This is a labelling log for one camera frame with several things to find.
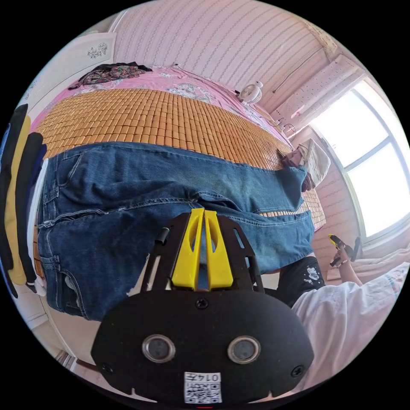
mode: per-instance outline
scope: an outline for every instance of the bed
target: bed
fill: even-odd
[[[82,144],[133,141],[277,170],[281,168],[277,148],[293,150],[261,107],[243,106],[234,90],[177,67],[153,67],[138,78],[66,89],[33,120],[31,131],[43,135],[47,157]],[[318,230],[325,223],[319,198],[314,190],[303,197],[297,213],[310,210]],[[42,276],[36,244],[34,250],[36,270]],[[99,323],[54,311],[45,300],[43,304],[66,350],[93,363],[90,348]]]

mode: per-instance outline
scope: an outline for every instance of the qr code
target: qr code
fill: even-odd
[[[185,373],[185,403],[222,403],[220,373]]]

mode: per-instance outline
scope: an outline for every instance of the jeans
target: jeans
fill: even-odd
[[[143,143],[97,143],[63,152],[49,160],[38,210],[47,302],[61,312],[102,320],[135,286],[160,229],[193,208],[237,221],[262,273],[295,262],[313,251],[310,212],[258,214],[297,210],[305,177],[304,167],[262,170]],[[205,265],[205,241],[202,248]],[[199,287],[206,282],[202,269]]]

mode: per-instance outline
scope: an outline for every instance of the small fan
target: small fan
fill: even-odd
[[[262,98],[261,88],[264,85],[260,81],[247,85],[239,94],[238,99],[243,104],[255,104]]]

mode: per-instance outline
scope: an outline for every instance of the sunlight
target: sunlight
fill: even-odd
[[[367,236],[388,228],[408,214],[410,193],[391,144],[354,168],[348,176],[360,203]]]
[[[355,89],[383,118],[410,169],[410,148],[395,113],[365,81]],[[352,92],[336,101],[311,124],[326,139],[344,168],[389,136],[377,117]],[[409,214],[408,182],[391,143],[350,170],[348,176],[360,204],[367,237]]]

